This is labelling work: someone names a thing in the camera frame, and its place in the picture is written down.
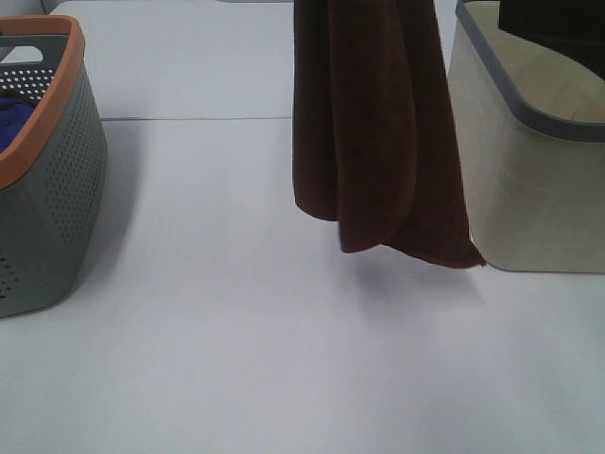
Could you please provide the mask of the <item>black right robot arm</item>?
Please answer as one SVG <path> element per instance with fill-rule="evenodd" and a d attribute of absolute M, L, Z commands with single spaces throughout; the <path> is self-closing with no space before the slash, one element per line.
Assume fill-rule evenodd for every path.
<path fill-rule="evenodd" d="M 604 77 L 603 0 L 501 0 L 498 26 Z"/>

